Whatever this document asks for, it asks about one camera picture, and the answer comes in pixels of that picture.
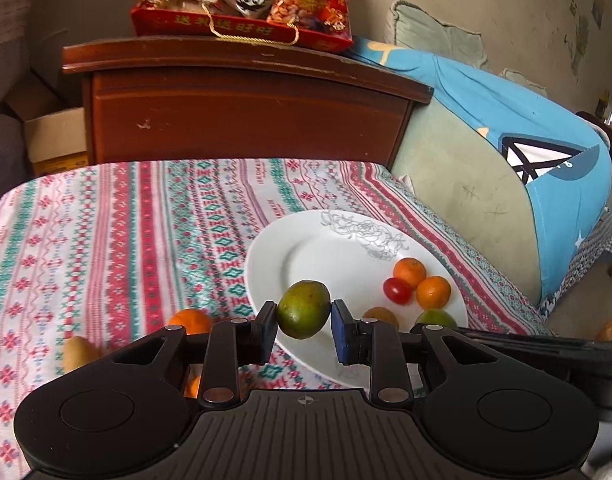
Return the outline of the orange mandarin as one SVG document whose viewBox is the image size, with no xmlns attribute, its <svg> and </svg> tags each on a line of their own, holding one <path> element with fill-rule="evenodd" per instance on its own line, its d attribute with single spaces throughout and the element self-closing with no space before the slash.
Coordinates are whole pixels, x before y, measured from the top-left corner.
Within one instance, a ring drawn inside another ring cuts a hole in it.
<svg viewBox="0 0 612 480">
<path fill-rule="evenodd" d="M 190 378 L 184 387 L 184 396 L 186 398 L 196 399 L 199 396 L 200 382 L 200 376 L 193 376 Z"/>
<path fill-rule="evenodd" d="M 182 326 L 188 335 L 208 334 L 213 326 L 212 318 L 201 309 L 184 309 L 176 312 L 167 325 Z"/>
</svg>

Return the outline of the red cherry tomato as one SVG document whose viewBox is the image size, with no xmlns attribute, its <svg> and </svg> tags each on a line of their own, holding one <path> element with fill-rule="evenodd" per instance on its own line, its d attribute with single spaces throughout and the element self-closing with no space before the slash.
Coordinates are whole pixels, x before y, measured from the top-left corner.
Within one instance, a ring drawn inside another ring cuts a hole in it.
<svg viewBox="0 0 612 480">
<path fill-rule="evenodd" d="M 383 282 L 382 289 L 385 297 L 394 304 L 406 306 L 412 300 L 413 289 L 400 278 L 388 278 Z"/>
</svg>

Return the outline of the green fruit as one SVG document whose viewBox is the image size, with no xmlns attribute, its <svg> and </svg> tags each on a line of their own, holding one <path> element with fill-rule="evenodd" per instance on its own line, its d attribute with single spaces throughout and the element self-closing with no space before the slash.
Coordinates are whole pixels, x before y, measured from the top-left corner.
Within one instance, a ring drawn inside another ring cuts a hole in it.
<svg viewBox="0 0 612 480">
<path fill-rule="evenodd" d="M 425 310 L 416 319 L 417 324 L 434 324 L 448 327 L 451 330 L 458 328 L 456 320 L 445 310 Z"/>
<path fill-rule="evenodd" d="M 312 280 L 294 283 L 277 304 L 277 322 L 286 336 L 307 339 L 327 323 L 331 312 L 326 285 Z"/>
</svg>

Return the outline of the brown kiwi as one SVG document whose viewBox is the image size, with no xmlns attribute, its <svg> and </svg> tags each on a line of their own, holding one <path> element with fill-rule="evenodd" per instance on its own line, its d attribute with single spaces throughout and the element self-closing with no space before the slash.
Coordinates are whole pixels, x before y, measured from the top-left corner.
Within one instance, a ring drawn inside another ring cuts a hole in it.
<svg viewBox="0 0 612 480">
<path fill-rule="evenodd" d="M 84 337 L 73 336 L 64 342 L 63 369 L 65 373 L 77 370 L 102 356 L 100 349 Z"/>
</svg>

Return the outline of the white oval plate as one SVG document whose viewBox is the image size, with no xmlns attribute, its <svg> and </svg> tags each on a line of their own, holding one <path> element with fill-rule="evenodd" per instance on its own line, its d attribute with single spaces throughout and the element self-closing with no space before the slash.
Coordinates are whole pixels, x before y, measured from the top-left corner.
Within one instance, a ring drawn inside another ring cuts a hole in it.
<svg viewBox="0 0 612 480">
<path fill-rule="evenodd" d="M 349 211 L 308 210 L 272 222 L 246 254 L 244 280 L 255 312 L 267 301 L 279 301 L 291 285 L 313 280 L 326 285 L 333 300 L 343 300 L 354 318 L 384 307 L 407 333 L 422 309 L 417 301 L 395 304 L 383 292 L 395 263 L 407 257 L 421 261 L 428 274 L 446 278 L 451 296 L 445 310 L 460 327 L 468 326 L 466 304 L 447 266 L 404 232 Z"/>
</svg>

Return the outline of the patterned tablecloth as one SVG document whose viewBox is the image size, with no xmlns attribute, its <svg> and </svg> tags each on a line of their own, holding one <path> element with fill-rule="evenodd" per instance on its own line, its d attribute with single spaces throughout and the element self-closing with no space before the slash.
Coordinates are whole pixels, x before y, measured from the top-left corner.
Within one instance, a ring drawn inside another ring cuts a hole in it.
<svg viewBox="0 0 612 480">
<path fill-rule="evenodd" d="M 62 373 L 68 338 L 110 351 L 182 309 L 247 318 L 254 237 L 311 209 L 364 214 L 411 236 L 447 266 L 472 328 L 545 333 L 519 289 L 372 162 L 122 162 L 42 177 L 0 200 L 0 479 L 26 475 L 14 412 Z"/>
</svg>

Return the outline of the green sofa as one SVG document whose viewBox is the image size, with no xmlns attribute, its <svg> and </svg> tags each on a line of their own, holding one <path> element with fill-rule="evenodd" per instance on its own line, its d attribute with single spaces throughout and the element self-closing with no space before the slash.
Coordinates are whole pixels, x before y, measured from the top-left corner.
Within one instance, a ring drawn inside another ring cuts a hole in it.
<svg viewBox="0 0 612 480">
<path fill-rule="evenodd" d="M 541 277 L 530 199 L 480 132 L 437 100 L 418 106 L 392 174 L 538 304 Z"/>
</svg>

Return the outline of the blue cushion cover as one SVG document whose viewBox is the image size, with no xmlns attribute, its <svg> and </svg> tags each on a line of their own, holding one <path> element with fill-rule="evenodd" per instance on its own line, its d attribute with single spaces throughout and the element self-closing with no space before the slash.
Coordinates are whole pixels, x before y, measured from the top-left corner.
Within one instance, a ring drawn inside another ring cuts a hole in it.
<svg viewBox="0 0 612 480">
<path fill-rule="evenodd" d="M 609 150 L 594 128 L 530 89 L 438 54 L 356 38 L 349 56 L 425 84 L 495 148 L 530 200 L 540 296 L 560 292 L 611 192 Z"/>
</svg>

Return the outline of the dark wooden cabinet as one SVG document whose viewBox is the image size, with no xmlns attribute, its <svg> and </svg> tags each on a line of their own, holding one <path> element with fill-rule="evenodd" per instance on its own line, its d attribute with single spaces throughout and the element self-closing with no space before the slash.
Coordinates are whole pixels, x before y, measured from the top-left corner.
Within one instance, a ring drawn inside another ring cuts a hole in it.
<svg viewBox="0 0 612 480">
<path fill-rule="evenodd" d="M 344 56 L 207 37 L 66 47 L 92 164 L 307 158 L 392 166 L 425 84 Z"/>
</svg>

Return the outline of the open cardboard box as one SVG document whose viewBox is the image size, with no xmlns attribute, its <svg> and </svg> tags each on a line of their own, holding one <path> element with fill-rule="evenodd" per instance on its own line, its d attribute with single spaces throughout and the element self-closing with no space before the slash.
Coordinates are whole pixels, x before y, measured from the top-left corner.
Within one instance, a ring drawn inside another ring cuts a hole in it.
<svg viewBox="0 0 612 480">
<path fill-rule="evenodd" d="M 4 102 L 23 123 L 26 153 L 36 177 L 89 164 L 82 107 L 66 108 L 33 73 L 18 81 Z"/>
</svg>

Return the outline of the red snack gift box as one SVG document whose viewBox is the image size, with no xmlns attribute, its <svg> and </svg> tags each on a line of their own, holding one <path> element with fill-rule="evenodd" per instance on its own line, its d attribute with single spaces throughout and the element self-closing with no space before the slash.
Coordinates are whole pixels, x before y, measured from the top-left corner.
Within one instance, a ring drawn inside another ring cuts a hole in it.
<svg viewBox="0 0 612 480">
<path fill-rule="evenodd" d="M 212 36 L 338 53 L 353 44 L 347 0 L 137 0 L 137 35 Z"/>
</svg>

